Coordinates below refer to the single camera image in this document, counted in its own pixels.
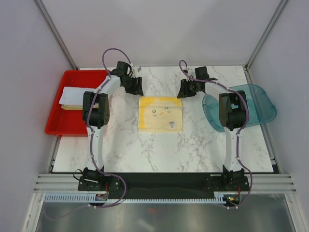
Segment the cream towel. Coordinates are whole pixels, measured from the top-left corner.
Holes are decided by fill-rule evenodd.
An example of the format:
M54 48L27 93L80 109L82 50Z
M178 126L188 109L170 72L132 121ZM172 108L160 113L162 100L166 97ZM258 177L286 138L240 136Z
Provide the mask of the cream towel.
M182 100L176 97L140 97L138 129L140 132L181 132Z

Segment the light blue white towel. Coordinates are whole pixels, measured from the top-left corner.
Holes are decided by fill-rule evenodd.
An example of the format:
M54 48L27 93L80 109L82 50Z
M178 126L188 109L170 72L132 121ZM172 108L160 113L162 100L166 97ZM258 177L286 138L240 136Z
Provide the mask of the light blue white towel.
M65 106L82 106L83 96L87 91L94 92L95 89L84 87L64 87L58 103Z

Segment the yellow patterned towel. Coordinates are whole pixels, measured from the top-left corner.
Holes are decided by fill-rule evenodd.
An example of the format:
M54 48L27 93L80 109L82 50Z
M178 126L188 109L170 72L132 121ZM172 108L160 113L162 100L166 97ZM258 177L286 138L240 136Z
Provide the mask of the yellow patterned towel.
M81 105L61 105L61 108L67 111L81 111L83 107Z

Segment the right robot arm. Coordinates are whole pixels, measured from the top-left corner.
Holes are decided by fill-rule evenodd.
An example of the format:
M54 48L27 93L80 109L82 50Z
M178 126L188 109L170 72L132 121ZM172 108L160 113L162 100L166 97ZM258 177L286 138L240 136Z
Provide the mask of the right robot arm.
M188 70L180 67L186 79L181 80L178 98L193 97L198 92L213 96L219 103L219 121L225 131L226 155L223 164L221 186L225 190L233 190L238 185L238 179L243 178L248 170L241 161L241 142L243 130L249 122L249 109L246 94L243 90L233 90L221 84L215 78L209 78L207 68L199 67L196 71L203 71L203 79L189 75Z

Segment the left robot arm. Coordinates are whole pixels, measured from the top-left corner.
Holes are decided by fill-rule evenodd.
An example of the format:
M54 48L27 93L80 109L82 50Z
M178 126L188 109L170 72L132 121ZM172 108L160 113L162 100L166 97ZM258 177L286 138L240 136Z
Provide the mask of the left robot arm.
M95 90L83 94L82 118L87 126L90 153L86 168L103 172L103 135L111 116L109 98L121 87L128 94L143 96L140 71L139 66L119 61Z

